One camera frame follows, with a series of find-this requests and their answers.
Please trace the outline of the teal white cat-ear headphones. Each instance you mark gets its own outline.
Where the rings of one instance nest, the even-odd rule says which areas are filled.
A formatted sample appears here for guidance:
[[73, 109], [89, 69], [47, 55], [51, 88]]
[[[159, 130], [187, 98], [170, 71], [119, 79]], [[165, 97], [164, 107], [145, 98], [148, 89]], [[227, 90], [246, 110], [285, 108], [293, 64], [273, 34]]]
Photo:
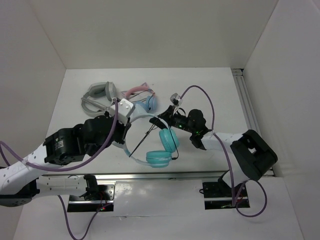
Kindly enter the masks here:
[[[158, 118], [157, 115], [147, 112], [144, 110], [140, 105], [135, 104], [135, 109], [133, 114], [130, 116], [130, 123], [134, 123], [137, 120], [141, 119], [151, 119], [153, 117]], [[180, 142], [175, 131], [166, 123], [164, 120], [161, 121], [167, 126], [167, 128], [160, 129], [159, 127], [155, 126], [154, 124], [150, 123], [149, 129], [146, 131], [145, 135], [134, 144], [134, 148], [130, 149], [127, 146], [127, 143], [119, 144], [114, 142], [113, 145], [125, 153], [125, 155], [132, 159], [139, 165], [148, 166], [151, 168], [165, 168], [167, 167], [171, 161], [177, 159], [179, 157], [179, 146]], [[143, 146], [143, 142], [147, 139], [149, 134], [158, 129], [158, 137], [159, 137], [159, 146], [158, 149], [148, 149], [145, 151], [144, 159], [140, 159], [135, 156], [136, 151], [138, 148]]]

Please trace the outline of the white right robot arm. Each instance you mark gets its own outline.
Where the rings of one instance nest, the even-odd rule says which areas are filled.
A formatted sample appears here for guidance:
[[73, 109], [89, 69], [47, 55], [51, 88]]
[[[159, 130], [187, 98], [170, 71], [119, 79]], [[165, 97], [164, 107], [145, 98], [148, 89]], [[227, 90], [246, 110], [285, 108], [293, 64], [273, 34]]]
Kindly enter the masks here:
[[277, 154], [255, 130], [249, 129], [237, 134], [213, 132], [206, 127], [206, 120], [199, 109], [192, 109], [185, 116], [174, 113], [174, 107], [170, 105], [149, 122], [164, 129], [161, 120], [169, 127], [191, 133], [189, 140], [197, 149], [226, 151], [234, 155], [236, 162], [230, 164], [232, 170], [224, 173], [218, 184], [218, 190], [223, 196], [230, 196], [236, 186], [245, 181], [258, 181], [278, 161]]

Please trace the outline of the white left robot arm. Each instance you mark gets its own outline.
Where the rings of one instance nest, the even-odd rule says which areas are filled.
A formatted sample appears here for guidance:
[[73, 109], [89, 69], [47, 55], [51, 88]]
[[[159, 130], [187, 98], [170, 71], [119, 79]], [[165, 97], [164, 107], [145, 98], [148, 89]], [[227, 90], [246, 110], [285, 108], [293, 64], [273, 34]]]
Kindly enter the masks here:
[[[83, 124], [58, 130], [28, 156], [19, 157], [13, 165], [0, 169], [1, 206], [18, 207], [35, 198], [55, 195], [94, 199], [101, 191], [94, 175], [54, 179], [46, 174], [85, 166], [113, 142], [124, 143], [130, 127], [130, 117], [125, 114], [105, 113]], [[67, 167], [71, 163], [79, 164]]]

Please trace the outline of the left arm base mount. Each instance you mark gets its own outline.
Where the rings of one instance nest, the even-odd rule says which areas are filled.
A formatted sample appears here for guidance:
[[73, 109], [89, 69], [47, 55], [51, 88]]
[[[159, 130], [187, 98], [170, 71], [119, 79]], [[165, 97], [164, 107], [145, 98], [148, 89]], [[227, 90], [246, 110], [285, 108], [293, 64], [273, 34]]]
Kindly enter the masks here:
[[116, 184], [114, 181], [99, 182], [92, 174], [83, 176], [87, 190], [80, 196], [70, 195], [68, 213], [113, 212]]

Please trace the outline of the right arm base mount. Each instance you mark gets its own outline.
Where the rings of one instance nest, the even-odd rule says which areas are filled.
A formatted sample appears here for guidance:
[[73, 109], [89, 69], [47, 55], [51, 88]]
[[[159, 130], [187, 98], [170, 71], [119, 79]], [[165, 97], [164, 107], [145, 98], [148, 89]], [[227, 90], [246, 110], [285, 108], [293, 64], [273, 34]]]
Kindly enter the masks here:
[[[205, 181], [199, 193], [204, 197], [205, 210], [232, 209], [231, 188], [222, 181], [221, 177], [217, 181]], [[243, 186], [236, 201], [239, 208], [249, 208], [249, 198], [246, 186]]]

